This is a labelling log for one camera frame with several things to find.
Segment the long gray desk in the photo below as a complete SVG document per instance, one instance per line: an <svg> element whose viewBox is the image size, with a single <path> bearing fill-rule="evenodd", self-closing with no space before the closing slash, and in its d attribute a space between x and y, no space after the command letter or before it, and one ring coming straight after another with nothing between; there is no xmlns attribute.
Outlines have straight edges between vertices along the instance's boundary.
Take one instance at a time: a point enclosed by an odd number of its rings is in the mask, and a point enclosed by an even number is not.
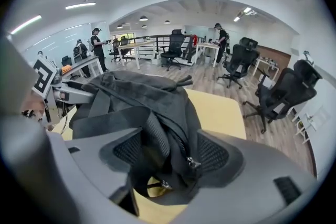
<svg viewBox="0 0 336 224"><path fill-rule="evenodd" d="M77 71L81 71L81 69L83 67L87 67L87 66L91 67L91 71L92 71L93 77L96 77L97 74L95 73L95 70L92 67L92 65L94 63L98 67L99 74L103 74L104 72L103 72L103 69L101 67L101 64L100 64L98 56L89 56L88 58L86 58L86 59L84 59L84 60L82 60L80 62L77 62L77 63L73 64L71 66L71 69L67 70L65 73L62 74L62 77L66 78L68 76L71 76L73 73L75 73Z"/></svg>

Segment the black backpack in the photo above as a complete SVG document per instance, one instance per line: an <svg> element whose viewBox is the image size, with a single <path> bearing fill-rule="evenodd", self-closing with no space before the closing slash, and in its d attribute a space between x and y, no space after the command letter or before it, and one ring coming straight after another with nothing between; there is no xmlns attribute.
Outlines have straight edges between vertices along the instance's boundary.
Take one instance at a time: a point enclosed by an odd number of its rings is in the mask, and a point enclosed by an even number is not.
<svg viewBox="0 0 336 224"><path fill-rule="evenodd" d="M191 76L174 81L131 71L98 76L82 86L91 99L78 105L69 123L72 137L138 129L135 136L104 147L102 159L108 165L114 157L127 163L132 187L140 195L149 196L149 180L155 178L164 191L155 202L187 204L197 193L201 174L196 152L201 124L184 89L191 83Z"/></svg>

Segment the black metal railing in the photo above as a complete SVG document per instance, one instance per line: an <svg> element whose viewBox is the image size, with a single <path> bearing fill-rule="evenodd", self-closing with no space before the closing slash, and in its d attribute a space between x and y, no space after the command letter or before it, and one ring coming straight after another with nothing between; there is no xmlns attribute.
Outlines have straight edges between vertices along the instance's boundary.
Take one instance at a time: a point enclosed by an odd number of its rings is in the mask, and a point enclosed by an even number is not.
<svg viewBox="0 0 336 224"><path fill-rule="evenodd" d="M186 35L181 45L181 55L177 58L178 62L192 66L195 61L196 45L194 45L196 35ZM197 37L197 44L206 41L205 37ZM153 60L160 59L161 54L168 51L170 44L169 35L152 35L129 38L130 44L148 43L138 49L140 59Z"/></svg>

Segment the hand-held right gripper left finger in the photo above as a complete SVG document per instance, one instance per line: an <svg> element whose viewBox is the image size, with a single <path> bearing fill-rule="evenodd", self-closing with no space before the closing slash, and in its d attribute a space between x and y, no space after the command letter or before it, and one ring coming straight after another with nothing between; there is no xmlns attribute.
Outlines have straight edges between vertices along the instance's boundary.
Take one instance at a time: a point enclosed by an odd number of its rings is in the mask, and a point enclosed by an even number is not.
<svg viewBox="0 0 336 224"><path fill-rule="evenodd" d="M107 198L133 195L131 168L141 153L140 128L65 141L50 132L52 152L59 167L79 170L91 186Z"/></svg>

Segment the white cardboard box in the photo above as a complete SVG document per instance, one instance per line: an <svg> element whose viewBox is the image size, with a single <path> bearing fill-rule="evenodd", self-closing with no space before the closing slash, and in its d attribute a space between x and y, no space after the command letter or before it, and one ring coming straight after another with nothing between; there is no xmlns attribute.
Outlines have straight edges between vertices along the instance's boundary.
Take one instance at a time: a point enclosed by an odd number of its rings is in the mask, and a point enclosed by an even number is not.
<svg viewBox="0 0 336 224"><path fill-rule="evenodd" d="M260 76L259 82L266 88L271 89L276 82L271 80L269 77Z"/></svg>

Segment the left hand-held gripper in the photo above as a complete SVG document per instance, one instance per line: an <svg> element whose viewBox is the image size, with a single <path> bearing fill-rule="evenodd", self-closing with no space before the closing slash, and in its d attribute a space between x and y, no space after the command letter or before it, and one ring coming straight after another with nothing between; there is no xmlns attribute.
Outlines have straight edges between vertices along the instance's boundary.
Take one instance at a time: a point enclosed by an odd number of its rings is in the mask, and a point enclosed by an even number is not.
<svg viewBox="0 0 336 224"><path fill-rule="evenodd" d="M32 90L43 99L52 90L55 100L66 104L86 104L92 101L93 94L81 88L83 83L68 79L62 81L62 70L45 57L37 56L32 67L38 75Z"/></svg>

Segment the small light wooden desk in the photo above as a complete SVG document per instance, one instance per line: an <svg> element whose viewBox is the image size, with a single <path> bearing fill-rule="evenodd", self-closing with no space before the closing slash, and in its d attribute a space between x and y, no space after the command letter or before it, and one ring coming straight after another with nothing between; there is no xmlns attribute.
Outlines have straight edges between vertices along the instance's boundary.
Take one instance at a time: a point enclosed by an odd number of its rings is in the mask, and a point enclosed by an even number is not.
<svg viewBox="0 0 336 224"><path fill-rule="evenodd" d="M214 61L213 61L213 68L216 66L216 59L218 57L218 53L219 53L219 45L217 44L212 44L212 43L208 43L208 42L204 42L204 43L198 43L196 45L196 52L195 52L195 61L194 63L197 63L198 60L198 55L201 53L202 48L210 48L210 49L214 49Z"/></svg>

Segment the yellow wooden table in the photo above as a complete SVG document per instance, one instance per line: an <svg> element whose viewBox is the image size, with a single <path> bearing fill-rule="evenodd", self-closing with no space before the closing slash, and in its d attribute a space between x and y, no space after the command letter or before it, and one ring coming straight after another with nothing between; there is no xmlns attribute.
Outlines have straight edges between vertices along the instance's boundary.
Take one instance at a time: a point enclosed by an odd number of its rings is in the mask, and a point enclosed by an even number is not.
<svg viewBox="0 0 336 224"><path fill-rule="evenodd" d="M185 91L195 106L202 129L216 132L219 138L227 134L247 139L243 116L237 101L192 89ZM187 205L159 205L136 191L134 195L140 211L138 216L140 224L169 224L187 208Z"/></svg>

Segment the wooden desk with white legs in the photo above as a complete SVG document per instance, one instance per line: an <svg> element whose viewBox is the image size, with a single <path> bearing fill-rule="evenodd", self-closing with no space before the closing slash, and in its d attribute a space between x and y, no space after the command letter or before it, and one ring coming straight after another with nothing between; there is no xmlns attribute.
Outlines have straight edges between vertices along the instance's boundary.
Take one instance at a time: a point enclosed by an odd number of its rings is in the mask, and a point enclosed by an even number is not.
<svg viewBox="0 0 336 224"><path fill-rule="evenodd" d="M135 43L128 44L128 45L122 45L122 46L119 46L119 47L118 47L118 52L119 52L119 57L120 57L122 66L123 66L123 67L125 66L125 64L124 64L124 60L123 60L123 56L122 56L122 50L125 50L125 49L133 49L133 50L134 50L134 53L135 53L135 62L136 62L136 66L137 66L137 69L139 70L139 69L140 69L140 64L139 64L139 59L140 59L139 48L140 48L140 47L144 47L144 46L149 46L149 45L152 45L152 47L153 47L153 48L152 48L152 49L153 49L152 56L154 57L154 56L155 56L155 44L154 44L154 41L135 42Z"/></svg>

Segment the ceiling tube light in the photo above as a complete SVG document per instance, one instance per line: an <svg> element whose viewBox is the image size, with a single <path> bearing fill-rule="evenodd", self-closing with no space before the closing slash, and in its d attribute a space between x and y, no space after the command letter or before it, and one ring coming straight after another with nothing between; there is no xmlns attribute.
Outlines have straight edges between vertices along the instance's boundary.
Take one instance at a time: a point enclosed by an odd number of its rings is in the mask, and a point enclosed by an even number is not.
<svg viewBox="0 0 336 224"><path fill-rule="evenodd" d="M81 7L90 7L90 6L95 6L95 4L96 4L96 2L74 4L74 5L66 6L65 10L70 10L70 9L75 9L75 8L81 8Z"/></svg>
<svg viewBox="0 0 336 224"><path fill-rule="evenodd" d="M16 28L14 28L13 30L10 31L10 34L11 35L14 35L16 34L17 32L21 31L23 28L27 27L28 25L38 21L41 19L41 15L37 15L27 21L25 21L24 23L18 25Z"/></svg>

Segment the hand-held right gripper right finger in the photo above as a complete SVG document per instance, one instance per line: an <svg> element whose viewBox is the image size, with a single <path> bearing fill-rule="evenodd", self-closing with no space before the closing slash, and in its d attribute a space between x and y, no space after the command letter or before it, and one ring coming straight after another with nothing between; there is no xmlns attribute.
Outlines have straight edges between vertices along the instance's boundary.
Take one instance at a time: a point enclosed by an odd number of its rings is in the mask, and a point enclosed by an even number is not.
<svg viewBox="0 0 336 224"><path fill-rule="evenodd" d="M286 224L318 182L281 151L230 135L190 136L198 192L184 224Z"/></svg>

